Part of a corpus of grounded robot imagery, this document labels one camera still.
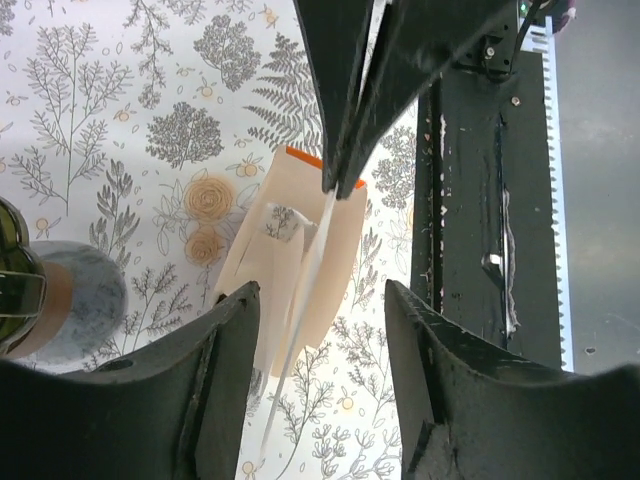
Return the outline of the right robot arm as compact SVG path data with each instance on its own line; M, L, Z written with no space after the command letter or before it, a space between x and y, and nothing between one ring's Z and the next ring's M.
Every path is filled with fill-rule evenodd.
M521 17L509 0L294 3L323 124L322 189L350 196L377 142L450 66L509 78L529 26L548 11L535 1Z

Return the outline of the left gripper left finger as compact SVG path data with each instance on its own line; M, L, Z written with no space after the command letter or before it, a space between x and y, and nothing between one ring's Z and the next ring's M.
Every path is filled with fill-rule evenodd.
M94 371L1 365L5 479L231 479L259 329L248 282Z

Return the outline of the white paper coffee filter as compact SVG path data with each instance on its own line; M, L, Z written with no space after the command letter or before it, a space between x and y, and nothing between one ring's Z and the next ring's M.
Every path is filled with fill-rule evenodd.
M324 210L318 226L318 231L316 236L314 237L314 240L310 245L309 252L308 252L308 257L309 257L309 266L307 268L308 272L305 273L304 275L302 274L299 275L299 280L296 285L297 289L296 289L295 295L292 297L293 331L288 337L287 354L283 362L281 375L279 377L278 385L273 395L271 409L265 425L265 430L264 430L261 447L260 447L260 457L259 457L260 461L263 461L265 459L267 444L268 444L269 436L272 431L275 414L277 410L277 404L281 397L281 394L284 388L284 383L286 380L286 373L289 367L291 366L291 362L293 360L294 347L296 345L296 342L301 330L302 321L306 315L306 310L309 305L309 301L311 298L311 294L314 288L316 278L318 276L320 267L322 265L330 223L331 223L331 218L332 218L334 206L336 203L336 196L337 196L336 190L330 190L329 193L327 194Z

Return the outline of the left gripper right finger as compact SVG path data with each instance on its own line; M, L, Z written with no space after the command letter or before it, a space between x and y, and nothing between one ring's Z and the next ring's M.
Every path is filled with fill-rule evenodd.
M639 369L568 373L385 288L405 479L635 479Z

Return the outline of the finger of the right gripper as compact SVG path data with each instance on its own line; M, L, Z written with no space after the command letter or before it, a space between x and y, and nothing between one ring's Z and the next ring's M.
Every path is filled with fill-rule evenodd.
M335 153L335 197L348 198L371 153L430 83L510 11L511 1L393 1L366 73L358 74Z
M374 108L374 78L364 75L374 3L296 1L294 3L319 102L323 125L322 190L350 193L381 135Z

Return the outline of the orange coffee filter box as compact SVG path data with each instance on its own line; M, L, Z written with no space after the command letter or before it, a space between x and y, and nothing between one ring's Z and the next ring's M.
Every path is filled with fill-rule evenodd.
M322 162L280 146L232 242L213 295L229 295L249 281L260 287L260 326L254 367L280 377L292 328L292 297L299 275L308 272L308 252L324 210ZM367 187L358 181L346 200L335 203L322 265L294 347L316 348L342 304L351 280L367 206Z

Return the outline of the green glass coffee dripper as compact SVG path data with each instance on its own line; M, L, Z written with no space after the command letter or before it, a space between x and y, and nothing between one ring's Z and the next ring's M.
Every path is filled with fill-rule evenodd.
M20 211L1 199L1 354L12 350L34 327L44 305L43 263L30 248Z

